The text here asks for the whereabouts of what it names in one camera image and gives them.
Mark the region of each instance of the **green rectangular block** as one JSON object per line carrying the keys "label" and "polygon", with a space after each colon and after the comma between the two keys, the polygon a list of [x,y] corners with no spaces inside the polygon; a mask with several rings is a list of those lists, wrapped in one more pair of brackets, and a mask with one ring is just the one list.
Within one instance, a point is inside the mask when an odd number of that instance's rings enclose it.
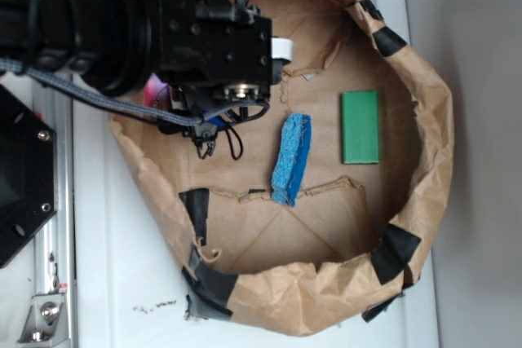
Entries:
{"label": "green rectangular block", "polygon": [[377,91],[343,93],[343,163],[379,163]]}

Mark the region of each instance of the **metal bracket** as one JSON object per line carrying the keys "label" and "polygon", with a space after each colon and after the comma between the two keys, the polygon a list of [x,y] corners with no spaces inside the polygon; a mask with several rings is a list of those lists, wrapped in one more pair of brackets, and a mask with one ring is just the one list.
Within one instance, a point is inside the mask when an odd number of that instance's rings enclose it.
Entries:
{"label": "metal bracket", "polygon": [[25,321],[18,348],[52,348],[69,338],[65,295],[37,295]]}

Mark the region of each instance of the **crumpled paper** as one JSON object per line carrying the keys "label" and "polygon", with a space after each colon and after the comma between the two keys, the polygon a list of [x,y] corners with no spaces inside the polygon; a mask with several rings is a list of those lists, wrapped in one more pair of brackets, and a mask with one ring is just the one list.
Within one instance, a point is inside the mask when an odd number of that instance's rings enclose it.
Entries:
{"label": "crumpled paper", "polygon": [[[237,127],[245,155],[225,140],[206,161],[189,139],[114,117],[110,126],[175,261],[192,249],[217,271],[240,273],[232,321],[303,336],[361,313],[418,281],[447,205],[453,171],[448,87],[413,48],[381,57],[385,26],[360,0],[251,0],[295,41],[294,61],[272,87],[267,116]],[[308,81],[302,75],[316,73]],[[376,90],[379,165],[341,162],[340,94]],[[143,96],[136,97],[143,101]],[[285,117],[312,116],[312,148],[295,209],[269,200]],[[178,194],[210,189],[206,245]],[[371,250],[393,223],[422,239],[406,270],[381,285]]]}

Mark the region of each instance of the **paper bag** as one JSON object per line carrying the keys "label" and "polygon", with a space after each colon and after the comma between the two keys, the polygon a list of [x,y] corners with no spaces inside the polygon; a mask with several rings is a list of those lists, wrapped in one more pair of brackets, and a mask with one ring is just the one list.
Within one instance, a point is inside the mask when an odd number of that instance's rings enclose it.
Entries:
{"label": "paper bag", "polygon": [[[448,200],[452,100],[370,0],[251,2],[295,52],[270,112],[237,127],[240,161],[221,139],[202,161],[180,135],[123,117],[110,126],[192,287],[194,314],[304,336],[418,281]],[[350,90],[378,92],[378,165],[341,162],[340,96]],[[313,123],[295,208],[270,198],[291,112]]]}

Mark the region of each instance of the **black tape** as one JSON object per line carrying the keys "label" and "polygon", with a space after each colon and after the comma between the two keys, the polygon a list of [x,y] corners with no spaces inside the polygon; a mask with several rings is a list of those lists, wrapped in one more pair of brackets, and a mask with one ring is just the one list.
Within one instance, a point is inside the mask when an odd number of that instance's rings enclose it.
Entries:
{"label": "black tape", "polygon": [[371,0],[361,0],[360,4],[362,7],[374,18],[375,20],[383,20],[383,14],[377,9]]}
{"label": "black tape", "polygon": [[209,216],[210,191],[208,189],[194,189],[179,194],[185,204],[188,216],[194,226],[197,237],[201,237],[201,245],[206,245],[206,220]]}
{"label": "black tape", "polygon": [[378,51],[381,52],[381,55],[384,57],[394,55],[408,45],[408,42],[403,40],[399,34],[395,33],[387,26],[375,32],[374,39]]}
{"label": "black tape", "polygon": [[394,280],[406,268],[420,243],[418,236],[388,224],[380,245],[372,253],[372,264],[381,284]]}
{"label": "black tape", "polygon": [[189,311],[191,315],[230,320],[232,312],[227,309],[227,304],[239,275],[225,275],[214,271],[200,261],[196,250],[192,251],[190,267],[197,280],[193,279],[185,268],[182,273],[194,293],[190,296],[192,305],[189,306]]}
{"label": "black tape", "polygon": [[398,297],[403,297],[404,294],[400,293],[399,295],[395,295],[392,299],[388,299],[387,301],[378,304],[377,306],[369,308],[367,311],[362,313],[362,319],[368,323],[371,322],[377,317],[379,314],[381,314],[383,311],[388,310],[388,307],[395,301]]}

